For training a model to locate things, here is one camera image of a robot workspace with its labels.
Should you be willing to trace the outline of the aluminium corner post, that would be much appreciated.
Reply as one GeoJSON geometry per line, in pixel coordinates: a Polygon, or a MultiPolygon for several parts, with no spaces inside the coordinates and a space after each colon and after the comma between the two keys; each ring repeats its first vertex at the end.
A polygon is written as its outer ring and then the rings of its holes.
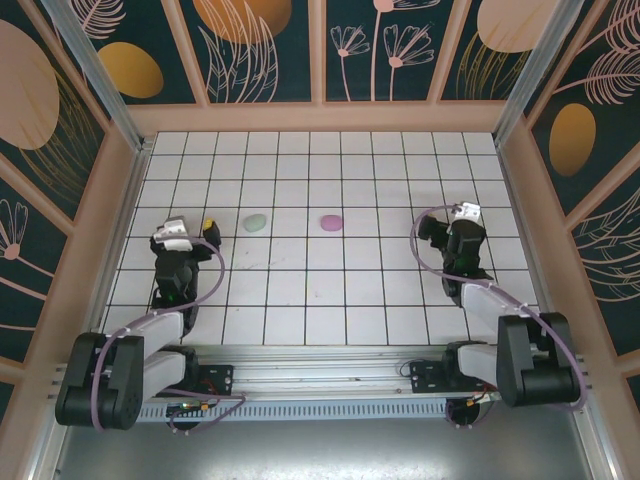
{"type": "Polygon", "coordinates": [[[575,24],[584,0],[559,0],[540,39],[529,55],[506,101],[493,131],[494,146],[500,151],[521,118],[537,86],[575,24]]]}
{"type": "Polygon", "coordinates": [[[126,142],[135,151],[142,151],[145,146],[145,138],[135,125],[89,37],[82,30],[72,7],[66,0],[41,0],[41,3],[74,58],[83,68],[89,83],[94,87],[126,142]]]}

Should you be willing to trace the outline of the grey metal sheet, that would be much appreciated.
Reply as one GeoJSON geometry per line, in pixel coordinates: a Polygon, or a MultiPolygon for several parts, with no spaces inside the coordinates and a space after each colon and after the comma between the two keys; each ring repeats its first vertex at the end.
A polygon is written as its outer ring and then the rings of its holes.
{"type": "Polygon", "coordinates": [[[443,419],[240,421],[181,437],[49,423],[21,480],[623,480],[592,413],[490,408],[443,419]]]}

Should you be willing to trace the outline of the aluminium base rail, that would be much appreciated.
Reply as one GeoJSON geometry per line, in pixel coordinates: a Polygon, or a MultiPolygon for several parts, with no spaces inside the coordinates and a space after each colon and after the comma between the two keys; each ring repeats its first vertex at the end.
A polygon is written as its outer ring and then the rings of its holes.
{"type": "Polygon", "coordinates": [[[192,353],[207,374],[231,386],[204,385],[207,393],[244,395],[250,401],[316,401],[408,397],[409,365],[439,361],[443,346],[170,346],[192,353]]]}

